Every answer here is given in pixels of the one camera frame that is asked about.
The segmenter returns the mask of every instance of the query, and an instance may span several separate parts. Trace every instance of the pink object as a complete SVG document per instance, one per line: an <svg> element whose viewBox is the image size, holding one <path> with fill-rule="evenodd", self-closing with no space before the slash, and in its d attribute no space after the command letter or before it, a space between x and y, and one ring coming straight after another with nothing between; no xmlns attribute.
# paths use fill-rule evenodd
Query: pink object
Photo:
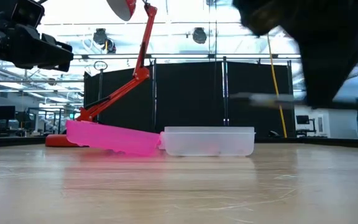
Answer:
<svg viewBox="0 0 358 224"><path fill-rule="evenodd" d="M160 141L159 134L87 121L67 121L66 128L72 143L140 156L154 155Z"/></svg>

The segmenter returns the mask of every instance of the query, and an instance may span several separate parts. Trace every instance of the yellow cable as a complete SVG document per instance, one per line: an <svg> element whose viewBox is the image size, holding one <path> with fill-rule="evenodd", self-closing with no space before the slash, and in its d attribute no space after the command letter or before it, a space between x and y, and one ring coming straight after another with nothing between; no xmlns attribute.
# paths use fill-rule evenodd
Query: yellow cable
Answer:
<svg viewBox="0 0 358 224"><path fill-rule="evenodd" d="M273 55L272 55L272 48L270 46L269 34L267 34L267 44L268 44L268 53L270 54L270 65L272 66L274 89L276 91L276 96L279 96L278 86L277 86L277 81L276 81L276 73L274 72ZM283 108L281 107L281 105L280 105L280 116L281 116L281 122L283 124L284 138L287 138L287 129L285 127L284 113L283 113Z"/></svg>

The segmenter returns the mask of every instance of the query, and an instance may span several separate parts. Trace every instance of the wooden table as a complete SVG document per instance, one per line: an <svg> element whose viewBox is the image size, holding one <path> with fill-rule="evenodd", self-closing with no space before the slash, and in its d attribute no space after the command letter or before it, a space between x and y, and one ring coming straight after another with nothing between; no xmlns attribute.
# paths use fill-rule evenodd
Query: wooden table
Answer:
<svg viewBox="0 0 358 224"><path fill-rule="evenodd" d="M0 223L358 223L358 149L257 144L250 158L0 148Z"/></svg>

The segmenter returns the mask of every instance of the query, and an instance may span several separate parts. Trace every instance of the black panel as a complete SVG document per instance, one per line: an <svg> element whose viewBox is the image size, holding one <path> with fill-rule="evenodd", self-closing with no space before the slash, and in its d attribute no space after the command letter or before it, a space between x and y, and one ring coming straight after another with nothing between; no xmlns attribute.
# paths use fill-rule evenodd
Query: black panel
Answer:
<svg viewBox="0 0 358 224"><path fill-rule="evenodd" d="M133 79L133 69L104 72L102 98L110 95ZM85 78L85 104L98 100L99 74ZM128 92L99 117L101 124L130 128L139 131L154 131L152 79L145 80Z"/></svg>
<svg viewBox="0 0 358 224"><path fill-rule="evenodd" d="M157 64L156 131L223 126L222 63Z"/></svg>
<svg viewBox="0 0 358 224"><path fill-rule="evenodd" d="M292 94L287 66L274 67L278 92ZM229 95L240 92L275 94L270 65L228 62L227 74ZM283 110L283 113L288 137L295 136L293 110ZM269 131L283 136L280 110L256 108L246 106L240 101L229 100L228 114L230 126L253 126L258 138L267 137Z"/></svg>

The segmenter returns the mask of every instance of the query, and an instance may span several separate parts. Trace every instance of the plastic container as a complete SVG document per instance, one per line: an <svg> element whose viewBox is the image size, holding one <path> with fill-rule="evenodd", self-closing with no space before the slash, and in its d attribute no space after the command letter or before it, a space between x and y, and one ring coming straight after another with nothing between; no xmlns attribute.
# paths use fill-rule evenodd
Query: plastic container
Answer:
<svg viewBox="0 0 358 224"><path fill-rule="evenodd" d="M85 121L67 121L67 139L79 146L139 156L155 154L160 135Z"/></svg>
<svg viewBox="0 0 358 224"><path fill-rule="evenodd" d="M161 143L171 156L249 156L251 127L166 127Z"/></svg>

